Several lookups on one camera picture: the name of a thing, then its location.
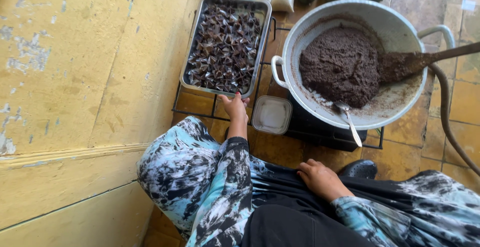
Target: pot handle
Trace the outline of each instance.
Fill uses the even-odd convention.
[[[424,29],[417,33],[417,37],[419,39],[422,39],[423,37],[438,31],[440,31],[443,34],[443,37],[447,44],[447,49],[455,48],[455,40],[453,38],[452,31],[446,25],[437,25],[431,28]]]
[[[279,84],[282,87],[285,87],[286,89],[290,90],[290,86],[285,83],[284,81],[280,80],[279,75],[277,74],[277,61],[280,63],[280,65],[283,66],[283,58],[280,56],[273,56],[272,58],[272,74],[273,78],[275,79],[275,82]]]

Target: woman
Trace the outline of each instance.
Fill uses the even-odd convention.
[[[448,176],[375,181],[312,159],[297,170],[264,162],[249,154],[249,99],[219,98],[230,116],[223,144],[187,117],[137,163],[142,188],[187,246],[480,246],[480,196]]]

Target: rectangular baking tray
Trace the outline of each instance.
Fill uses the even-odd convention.
[[[195,19],[193,22],[194,28],[192,29],[192,33],[190,35],[190,43],[189,47],[187,50],[187,53],[185,55],[185,61],[183,62],[183,68],[180,72],[180,83],[182,86],[189,88],[189,89],[194,89],[194,90],[199,90],[199,91],[204,91],[204,92],[209,92],[213,94],[223,94],[225,96],[229,97],[234,97],[235,93],[231,92],[225,92],[225,91],[219,91],[215,89],[210,89],[206,87],[197,87],[194,85],[190,85],[190,79],[188,72],[191,69],[190,64],[188,63],[188,57],[191,53],[195,51],[195,36],[198,34],[199,28],[200,28],[200,23],[204,20],[205,14],[203,13],[203,10],[210,5],[210,4],[216,4],[216,3],[227,3],[227,2],[236,2],[240,4],[246,4],[246,5],[251,5],[252,9],[255,10],[255,17],[257,17],[260,20],[261,24],[261,35],[260,35],[260,43],[258,46],[257,50],[257,57],[255,59],[255,64],[253,66],[253,75],[251,77],[251,82],[250,86],[248,88],[248,91],[244,94],[242,94],[242,98],[246,98],[252,94],[254,91],[255,87],[255,80],[257,79],[257,73],[258,73],[258,67],[260,65],[260,60],[263,54],[264,46],[265,46],[265,39],[267,37],[267,30],[270,25],[270,17],[272,16],[272,6],[267,0],[201,0],[200,3],[198,4],[198,10],[195,15]]]

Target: tie-dye dress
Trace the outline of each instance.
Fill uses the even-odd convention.
[[[241,137],[220,145],[191,116],[152,142],[137,173],[187,246],[240,245],[255,208],[278,195],[330,208],[375,246],[480,246],[480,196],[438,171],[403,182],[340,177],[355,197],[327,205],[296,170],[255,158]]]

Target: tiled floor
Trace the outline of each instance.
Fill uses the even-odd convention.
[[[384,0],[385,4],[406,17],[417,30],[447,25],[453,32],[457,45],[466,45],[480,41],[480,0],[475,1],[474,11],[462,10],[462,0]],[[294,13],[274,12],[278,26],[291,27],[306,12],[312,10],[324,0],[316,0],[310,6],[301,6],[295,2]],[[268,43],[266,61],[273,55],[282,53],[283,43],[288,32],[279,31],[276,41],[272,37]],[[430,52],[444,50],[446,45],[440,33],[423,39]],[[450,121],[453,132],[464,150],[480,165],[480,54],[458,59],[443,60],[444,69],[452,86]],[[271,78],[269,65],[264,66],[261,76],[259,96],[268,94],[286,97],[287,91],[278,86]],[[182,89],[178,99],[178,109],[191,112],[209,113],[213,95],[201,91]],[[226,116],[221,104],[217,105],[215,115]],[[175,114],[172,124],[186,115]],[[209,131],[219,142],[224,141],[228,123],[220,120],[204,119]],[[405,180],[422,170],[440,170],[480,193],[480,177],[468,168],[465,162],[453,150],[445,139],[440,121],[440,86],[429,76],[426,89],[415,106],[402,118],[385,127],[383,150],[359,148],[354,152],[332,150],[322,146],[312,146],[300,140],[285,136],[258,133],[249,127],[251,152],[258,158],[288,167],[296,167],[301,161],[313,158],[326,164],[335,171],[345,164],[364,158],[375,161],[379,168],[378,180]],[[367,143],[377,144],[375,130],[368,132]],[[178,246],[180,236],[171,222],[155,208],[145,246],[159,246],[154,240],[164,240],[165,245]]]

